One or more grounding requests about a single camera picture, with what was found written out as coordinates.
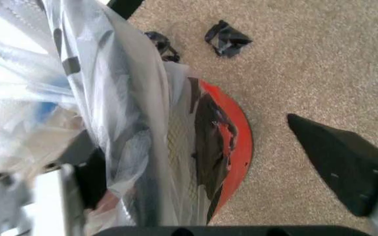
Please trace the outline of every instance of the black plastic scrap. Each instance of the black plastic scrap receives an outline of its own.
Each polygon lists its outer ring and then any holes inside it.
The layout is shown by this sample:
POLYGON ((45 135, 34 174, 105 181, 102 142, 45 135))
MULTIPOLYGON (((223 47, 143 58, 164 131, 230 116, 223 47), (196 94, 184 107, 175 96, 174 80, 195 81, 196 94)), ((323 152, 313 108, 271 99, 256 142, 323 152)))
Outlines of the black plastic scrap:
POLYGON ((213 46, 218 56, 228 58, 239 54, 242 47, 252 42, 249 37, 223 20, 207 32, 205 41, 213 46))
POLYGON ((145 32, 145 35, 154 43, 163 61, 180 61, 179 53, 170 45, 170 40, 166 36, 155 31, 145 32))

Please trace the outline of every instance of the orange circular object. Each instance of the orange circular object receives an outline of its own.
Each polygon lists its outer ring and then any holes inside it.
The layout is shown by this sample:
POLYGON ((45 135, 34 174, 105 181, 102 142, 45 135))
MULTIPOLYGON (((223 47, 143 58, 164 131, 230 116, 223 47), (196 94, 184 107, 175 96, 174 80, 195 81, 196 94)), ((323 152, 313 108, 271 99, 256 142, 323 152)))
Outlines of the orange circular object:
MULTIPOLYGON (((239 105, 217 86, 213 86, 205 81, 199 80, 201 87, 209 93, 215 103, 229 117, 237 129, 234 149, 230 152, 229 146, 224 146, 224 154, 229 155, 229 172, 224 179, 222 192, 214 214, 230 199, 245 178, 253 154, 252 132, 248 120, 239 105)), ((225 127, 220 127, 224 143, 229 143, 231 134, 225 127)))

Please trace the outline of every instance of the clear plastic bag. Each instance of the clear plastic bag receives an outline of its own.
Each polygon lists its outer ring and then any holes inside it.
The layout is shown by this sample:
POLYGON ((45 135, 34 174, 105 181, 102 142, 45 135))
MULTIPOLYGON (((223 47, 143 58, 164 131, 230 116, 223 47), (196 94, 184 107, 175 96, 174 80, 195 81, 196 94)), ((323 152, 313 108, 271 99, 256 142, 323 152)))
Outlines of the clear plastic bag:
POLYGON ((2 24, 32 41, 0 38, 0 147, 12 143, 0 163, 36 170, 56 157, 81 128, 76 106, 105 154, 111 193, 90 214, 89 232, 205 225, 235 129, 202 82, 163 62, 146 35, 96 0, 38 2, 0 1, 2 24))
POLYGON ((226 114, 187 66, 163 63, 149 38, 108 7, 96 0, 43 4, 79 112, 105 153, 108 189, 116 196, 114 220, 100 225, 111 216, 107 207, 105 215, 95 214, 93 229, 205 225, 234 148, 236 129, 226 114), (225 141, 222 131, 228 133, 225 141))
POLYGON ((0 171, 32 177, 82 129, 44 11, 0 1, 0 171))

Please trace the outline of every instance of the carpet floor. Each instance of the carpet floor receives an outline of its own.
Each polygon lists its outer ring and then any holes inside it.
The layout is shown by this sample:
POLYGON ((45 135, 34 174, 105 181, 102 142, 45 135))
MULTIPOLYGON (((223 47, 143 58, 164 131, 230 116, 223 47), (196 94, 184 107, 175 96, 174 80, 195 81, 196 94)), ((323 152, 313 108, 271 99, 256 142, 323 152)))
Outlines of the carpet floor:
POLYGON ((230 94, 252 126, 250 171, 212 224, 370 230, 318 177, 285 117, 297 113, 378 146, 378 1, 145 0, 129 21, 168 36, 182 62, 230 94), (253 40, 231 59, 203 40, 220 19, 253 40))

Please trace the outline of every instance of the black triangular part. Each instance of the black triangular part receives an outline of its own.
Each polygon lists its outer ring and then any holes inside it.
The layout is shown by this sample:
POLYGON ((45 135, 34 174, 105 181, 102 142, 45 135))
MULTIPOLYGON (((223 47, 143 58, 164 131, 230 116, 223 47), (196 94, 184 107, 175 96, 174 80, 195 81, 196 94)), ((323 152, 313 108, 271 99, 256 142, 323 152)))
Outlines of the black triangular part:
POLYGON ((378 200, 378 148, 358 134, 295 114, 288 125, 311 163, 356 216, 368 216, 378 200))

